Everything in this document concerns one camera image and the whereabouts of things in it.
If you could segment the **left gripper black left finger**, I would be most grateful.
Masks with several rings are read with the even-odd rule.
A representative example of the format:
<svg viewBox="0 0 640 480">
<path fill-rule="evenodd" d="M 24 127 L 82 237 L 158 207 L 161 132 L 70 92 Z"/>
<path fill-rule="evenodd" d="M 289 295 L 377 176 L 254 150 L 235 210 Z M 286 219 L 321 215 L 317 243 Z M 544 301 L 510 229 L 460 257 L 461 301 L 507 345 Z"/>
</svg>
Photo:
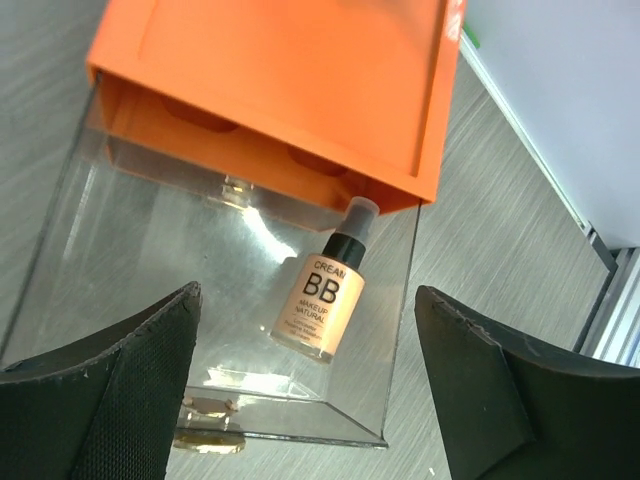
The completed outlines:
<svg viewBox="0 0 640 480">
<path fill-rule="evenodd" d="M 162 479 L 201 316 L 190 282 L 1 371 L 4 479 Z"/>
</svg>

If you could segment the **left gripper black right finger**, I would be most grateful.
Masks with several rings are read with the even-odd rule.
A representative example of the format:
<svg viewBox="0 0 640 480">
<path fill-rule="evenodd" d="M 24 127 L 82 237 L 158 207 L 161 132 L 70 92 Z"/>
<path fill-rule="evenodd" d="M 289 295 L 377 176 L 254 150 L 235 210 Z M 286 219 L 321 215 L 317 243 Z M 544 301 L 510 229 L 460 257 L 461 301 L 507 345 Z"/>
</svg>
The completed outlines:
<svg viewBox="0 0 640 480">
<path fill-rule="evenodd" d="M 421 286 L 415 318 L 454 479 L 636 479 L 639 371 Z"/>
</svg>

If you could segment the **round BB cream bottle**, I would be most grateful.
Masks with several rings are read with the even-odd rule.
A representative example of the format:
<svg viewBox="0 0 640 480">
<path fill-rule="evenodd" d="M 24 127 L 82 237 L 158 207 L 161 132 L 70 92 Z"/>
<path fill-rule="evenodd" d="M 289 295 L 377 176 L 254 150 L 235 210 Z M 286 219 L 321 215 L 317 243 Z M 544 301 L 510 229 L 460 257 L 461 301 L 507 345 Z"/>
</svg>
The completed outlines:
<svg viewBox="0 0 640 480">
<path fill-rule="evenodd" d="M 364 289 L 360 267 L 379 206 L 351 199 L 323 250 L 307 257 L 270 337 L 322 364 L 329 364 Z"/>
</svg>

